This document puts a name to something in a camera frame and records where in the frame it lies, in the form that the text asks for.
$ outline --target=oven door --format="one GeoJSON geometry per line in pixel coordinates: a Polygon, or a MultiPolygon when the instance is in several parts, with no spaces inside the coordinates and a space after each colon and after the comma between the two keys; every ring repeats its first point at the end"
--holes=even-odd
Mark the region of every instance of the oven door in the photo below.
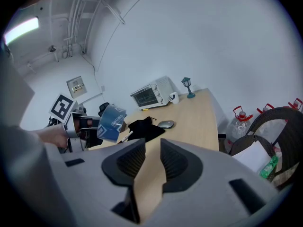
{"type": "Polygon", "coordinates": [[[142,90],[131,94],[131,96],[136,101],[139,108],[148,108],[149,105],[158,103],[158,99],[155,96],[155,93],[153,92],[152,87],[150,85],[143,88],[142,90]]]}

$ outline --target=ceiling light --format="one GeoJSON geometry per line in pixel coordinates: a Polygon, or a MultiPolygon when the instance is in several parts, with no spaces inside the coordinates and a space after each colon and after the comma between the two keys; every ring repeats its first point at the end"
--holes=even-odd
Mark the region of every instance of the ceiling light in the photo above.
{"type": "Polygon", "coordinates": [[[39,28],[38,18],[34,17],[31,18],[22,24],[19,24],[18,26],[14,27],[13,29],[9,30],[5,35],[5,44],[9,44],[14,39],[18,38],[19,36],[27,33],[28,31],[31,31],[35,28],[39,28]]]}

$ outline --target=electrical panel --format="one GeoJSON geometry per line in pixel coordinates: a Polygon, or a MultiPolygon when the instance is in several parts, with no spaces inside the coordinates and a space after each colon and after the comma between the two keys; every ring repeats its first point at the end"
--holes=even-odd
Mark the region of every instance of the electrical panel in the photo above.
{"type": "Polygon", "coordinates": [[[87,93],[82,77],[77,77],[66,82],[72,98],[77,98],[87,93]]]}

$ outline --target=computer mouse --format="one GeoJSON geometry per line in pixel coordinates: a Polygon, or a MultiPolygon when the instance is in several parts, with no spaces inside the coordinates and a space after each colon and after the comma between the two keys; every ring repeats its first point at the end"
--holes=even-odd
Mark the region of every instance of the computer mouse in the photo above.
{"type": "Polygon", "coordinates": [[[167,121],[161,121],[158,126],[160,128],[164,128],[164,129],[170,129],[172,126],[174,126],[175,122],[173,122],[172,120],[167,120],[167,121]]]}

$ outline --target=blue cup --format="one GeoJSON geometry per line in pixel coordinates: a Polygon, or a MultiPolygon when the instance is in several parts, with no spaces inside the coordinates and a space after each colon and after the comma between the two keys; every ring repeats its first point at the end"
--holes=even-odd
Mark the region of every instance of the blue cup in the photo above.
{"type": "Polygon", "coordinates": [[[125,109],[108,105],[100,118],[97,137],[102,140],[117,142],[125,116],[125,109]]]}

